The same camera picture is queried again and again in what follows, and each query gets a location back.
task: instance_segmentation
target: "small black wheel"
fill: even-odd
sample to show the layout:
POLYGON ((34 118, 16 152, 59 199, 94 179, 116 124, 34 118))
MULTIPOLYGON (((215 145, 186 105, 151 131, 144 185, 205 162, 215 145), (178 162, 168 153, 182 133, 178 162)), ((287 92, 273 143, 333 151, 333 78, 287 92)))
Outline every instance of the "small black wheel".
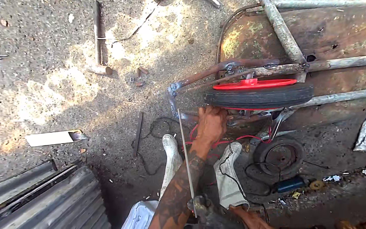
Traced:
POLYGON ((274 138, 271 143, 261 142, 253 153, 253 160, 262 172, 278 175, 280 170, 281 175, 283 175, 297 170, 304 156, 302 144, 285 135, 274 138))
POLYGON ((205 92, 206 103, 226 108, 264 109, 294 106, 313 97, 313 85, 295 83, 266 89, 215 90, 205 92))

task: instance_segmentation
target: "rusty metal frame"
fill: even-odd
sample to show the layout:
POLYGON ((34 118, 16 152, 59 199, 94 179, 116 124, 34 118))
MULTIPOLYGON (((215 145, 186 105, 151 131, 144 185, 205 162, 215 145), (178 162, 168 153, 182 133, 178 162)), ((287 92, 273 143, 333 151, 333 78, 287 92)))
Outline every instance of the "rusty metal frame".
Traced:
MULTIPOLYGON (((242 72, 236 72, 235 74, 232 74, 231 76, 215 80, 212 82, 209 82, 204 85, 196 86, 191 89, 198 89, 199 87, 203 86, 211 86, 216 83, 220 83, 223 81, 232 80, 235 78, 239 78, 243 75, 246 75, 248 73, 254 72, 255 76, 260 77, 267 77, 267 76, 275 76, 275 75, 289 75, 289 74, 297 74, 297 80, 299 82, 304 82, 306 79, 306 73, 307 72, 313 72, 313 71, 320 71, 320 70, 331 70, 331 69, 340 69, 340 68, 348 68, 348 67, 357 67, 357 66, 366 66, 366 56, 361 57, 350 57, 350 58, 342 58, 342 59, 335 59, 335 60, 324 60, 324 61, 314 61, 314 62, 306 62, 305 57, 303 56, 298 44, 296 43, 295 39, 293 38, 292 34, 290 33, 289 29, 287 28, 286 24, 284 23, 284 20, 282 16, 280 15, 277 8, 320 8, 320 7, 338 7, 338 6, 356 6, 356 5, 366 5, 366 0, 330 0, 327 1, 320 1, 320 0, 302 0, 302 1, 294 1, 294 0, 261 0, 261 4, 253 4, 250 6, 243 7, 239 10, 237 10, 232 16, 227 20, 227 22, 230 21, 232 17, 237 15, 238 13, 249 9, 249 8, 255 8, 262 5, 264 8, 264 11, 272 24, 272 27, 281 42, 286 54, 288 57, 292 60, 293 64, 286 64, 286 65, 273 65, 269 67, 257 67, 252 69, 247 69, 242 72)), ((217 62, 219 62, 219 53, 217 53, 217 62)), ((169 98, 170 103, 172 105, 172 112, 173 115, 176 116, 177 109, 176 109, 176 101, 175 97, 178 95, 177 91, 179 91, 179 94, 184 93, 188 90, 182 90, 182 87, 187 86, 197 80, 200 80, 202 78, 205 78, 210 75, 212 71, 210 69, 214 69, 215 72, 218 72, 220 70, 226 70, 227 66, 235 67, 235 65, 238 66, 238 62, 235 62, 234 64, 228 63, 227 61, 221 63, 207 69, 206 71, 203 71, 201 73, 194 74, 192 76, 189 76, 185 80, 180 80, 176 83, 172 83, 170 87, 168 87, 169 92, 169 98)), ((325 95, 325 96, 317 96, 313 97, 311 102, 304 103, 302 105, 293 106, 286 108, 289 110, 287 112, 287 116, 282 119, 284 121, 286 118, 288 118, 293 112, 295 112, 300 107, 305 107, 307 104, 308 106, 315 105, 313 102, 316 100, 320 100, 319 104, 325 104, 325 103, 333 103, 338 101, 346 101, 346 100, 352 100, 357 98, 364 98, 366 97, 366 90, 360 90, 360 91, 354 91, 354 92, 345 92, 345 93, 338 93, 333 95, 325 95)), ((183 115, 184 118, 191 119, 187 114, 183 115)), ((262 137, 262 135, 266 131, 262 130, 260 133, 258 133, 257 136, 262 137)))

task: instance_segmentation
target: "tattoo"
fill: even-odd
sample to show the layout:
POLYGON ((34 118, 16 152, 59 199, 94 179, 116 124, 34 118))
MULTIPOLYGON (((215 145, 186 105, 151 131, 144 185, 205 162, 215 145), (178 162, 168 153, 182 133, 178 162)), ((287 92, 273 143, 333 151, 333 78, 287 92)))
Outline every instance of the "tattoo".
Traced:
MULTIPOLYGON (((198 179, 203 173, 205 161, 196 155, 196 150, 190 152, 189 168, 191 172, 191 180, 193 187, 197 187, 198 179)), ((190 215, 190 210, 187 208, 187 202, 191 199, 189 178, 187 175, 186 162, 180 166, 175 176, 170 181, 163 197, 156 209, 156 215, 159 215, 160 228, 165 226, 165 223, 172 218, 175 224, 179 222, 181 214, 190 215)))

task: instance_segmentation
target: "white rubber boot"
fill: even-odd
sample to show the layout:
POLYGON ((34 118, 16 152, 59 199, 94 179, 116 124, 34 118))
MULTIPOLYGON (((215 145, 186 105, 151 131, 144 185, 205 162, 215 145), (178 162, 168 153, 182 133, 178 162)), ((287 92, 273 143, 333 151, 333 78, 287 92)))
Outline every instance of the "white rubber boot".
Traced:
POLYGON ((216 180, 218 187, 218 195, 220 197, 220 205, 225 207, 226 209, 228 209, 230 205, 238 206, 241 204, 247 204, 249 206, 248 201, 246 201, 242 196, 237 183, 228 176, 222 174, 226 173, 230 175, 232 178, 236 179, 242 190, 241 184, 238 181, 237 174, 235 173, 234 170, 234 161, 240 155, 242 145, 239 142, 232 142, 230 143, 230 145, 228 145, 225 148, 221 158, 214 164, 214 171, 216 173, 216 180))
POLYGON ((166 152, 166 169, 165 176, 163 177, 162 188, 160 189, 159 201, 169 185, 176 171, 179 169, 180 165, 183 163, 182 158, 177 150, 177 141, 170 135, 165 134, 162 138, 163 148, 166 152))

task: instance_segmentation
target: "hammer head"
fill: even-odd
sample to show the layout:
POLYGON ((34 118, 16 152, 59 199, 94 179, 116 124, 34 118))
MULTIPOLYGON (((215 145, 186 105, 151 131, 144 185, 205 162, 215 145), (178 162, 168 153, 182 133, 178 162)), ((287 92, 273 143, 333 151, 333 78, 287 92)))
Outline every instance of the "hammer head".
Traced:
POLYGON ((112 75, 112 69, 108 66, 95 64, 95 65, 87 65, 86 70, 101 75, 112 75))

